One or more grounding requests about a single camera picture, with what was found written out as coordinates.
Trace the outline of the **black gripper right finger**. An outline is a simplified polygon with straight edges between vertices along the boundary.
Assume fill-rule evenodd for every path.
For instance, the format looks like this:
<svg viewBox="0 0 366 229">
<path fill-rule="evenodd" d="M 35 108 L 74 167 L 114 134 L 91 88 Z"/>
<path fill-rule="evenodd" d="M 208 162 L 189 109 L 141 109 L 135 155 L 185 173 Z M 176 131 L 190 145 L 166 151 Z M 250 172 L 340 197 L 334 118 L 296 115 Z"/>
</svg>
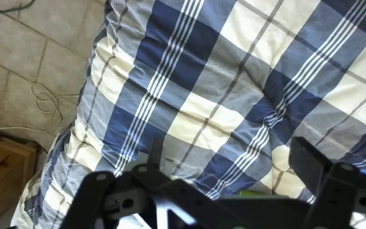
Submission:
<svg viewBox="0 0 366 229">
<path fill-rule="evenodd" d="M 353 229 L 354 212 L 366 218 L 366 174 L 357 167 L 332 162 L 304 137 L 293 137 L 290 167 L 315 196 L 305 229 Z"/>
</svg>

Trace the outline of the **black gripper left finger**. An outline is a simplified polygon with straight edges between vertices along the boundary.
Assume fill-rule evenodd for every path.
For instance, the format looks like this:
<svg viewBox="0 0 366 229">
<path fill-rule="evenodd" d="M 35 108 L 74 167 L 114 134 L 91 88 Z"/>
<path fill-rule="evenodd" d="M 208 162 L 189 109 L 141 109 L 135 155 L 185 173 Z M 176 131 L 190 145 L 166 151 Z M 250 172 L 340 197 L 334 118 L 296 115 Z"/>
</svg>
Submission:
<svg viewBox="0 0 366 229">
<path fill-rule="evenodd" d="M 183 204 L 175 204 L 176 190 L 159 168 L 163 140 L 152 142 L 145 163 L 114 177 L 109 172 L 88 174 L 70 205 L 60 229 L 117 229 L 127 216 L 137 215 L 151 229 L 201 229 Z"/>
</svg>

